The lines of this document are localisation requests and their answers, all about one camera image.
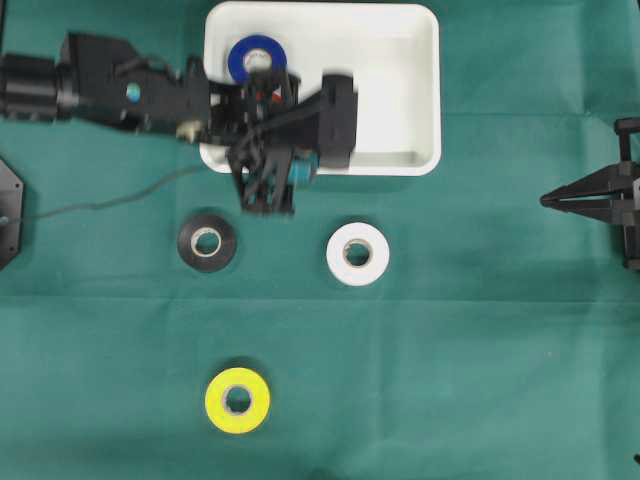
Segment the white tray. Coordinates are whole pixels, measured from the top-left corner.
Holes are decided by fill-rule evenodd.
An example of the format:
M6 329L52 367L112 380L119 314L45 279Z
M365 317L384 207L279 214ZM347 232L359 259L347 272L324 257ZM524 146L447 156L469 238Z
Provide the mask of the white tray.
M232 82L227 55L240 39L264 34L302 79L301 99L324 71L352 72L358 133L348 169L320 174L424 175L440 161L438 20L420 5L224 2L207 18L207 75ZM203 161L229 172L224 147L201 145Z

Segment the blue tape roll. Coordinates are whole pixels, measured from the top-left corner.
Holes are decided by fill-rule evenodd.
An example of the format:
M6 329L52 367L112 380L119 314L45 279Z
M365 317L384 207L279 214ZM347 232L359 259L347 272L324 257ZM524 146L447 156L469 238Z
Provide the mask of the blue tape roll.
M227 64L236 83L242 84L249 78L245 67L247 56L263 52L271 57L271 68L287 68L287 55L278 42L265 35L251 35L236 43L229 53Z

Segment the yellow tape roll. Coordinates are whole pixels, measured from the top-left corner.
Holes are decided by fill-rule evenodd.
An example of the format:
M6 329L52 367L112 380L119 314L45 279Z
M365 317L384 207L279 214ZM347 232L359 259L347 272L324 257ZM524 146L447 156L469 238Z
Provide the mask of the yellow tape roll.
M247 411L236 413L227 405L227 396L235 388L249 393ZM267 383L253 370L230 368L218 374L207 387L204 406L209 420L226 433L248 433L257 428L267 417L271 394Z

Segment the tape roll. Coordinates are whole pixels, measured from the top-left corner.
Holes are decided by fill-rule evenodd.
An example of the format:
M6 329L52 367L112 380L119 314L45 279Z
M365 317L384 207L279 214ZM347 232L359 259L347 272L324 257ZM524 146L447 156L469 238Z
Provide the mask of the tape roll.
M251 35L233 46L227 64L233 80L243 84L252 71L287 68L287 55L284 48L273 38Z
M249 408L234 412L228 405L228 395L234 388L249 394ZM230 368L218 374L209 384L204 398L209 420L226 433L242 434L255 430L269 413L271 393L264 379L247 368Z
M369 257L363 265L354 265L347 254L353 245L364 246ZM389 265L389 243L375 227L350 223L339 228L327 245L327 264L333 275L345 285L362 287L378 280Z
M205 235L217 237L218 245L211 252L198 248ZM182 260L199 272L216 272L226 267L236 253L236 234L223 218L203 213L189 218L178 235L178 253Z

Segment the wire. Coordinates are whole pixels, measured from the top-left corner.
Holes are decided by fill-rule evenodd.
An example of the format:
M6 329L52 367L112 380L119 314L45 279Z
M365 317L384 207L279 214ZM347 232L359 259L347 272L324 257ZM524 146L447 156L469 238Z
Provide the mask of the wire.
M22 218L0 217L0 227L6 226L6 225L12 225L15 223L36 222L39 220L44 220L45 218L56 217L58 215L63 215L65 213L71 213L78 210L98 211L98 210L106 210L108 208L118 207L128 203L134 203L148 197L149 195L158 191L160 188L164 187L165 185L171 182L178 180L179 178L204 172L205 170L208 170L208 168L205 165L194 165L191 167L182 168L168 175L165 175L157 182L153 183L152 185L149 185L147 188L140 190L139 192L132 193L130 195L125 195L123 197L116 197L114 199L107 200L106 202L77 203L73 205L68 205L66 207L57 208L55 210L51 210L48 212L39 213L33 216L22 217Z

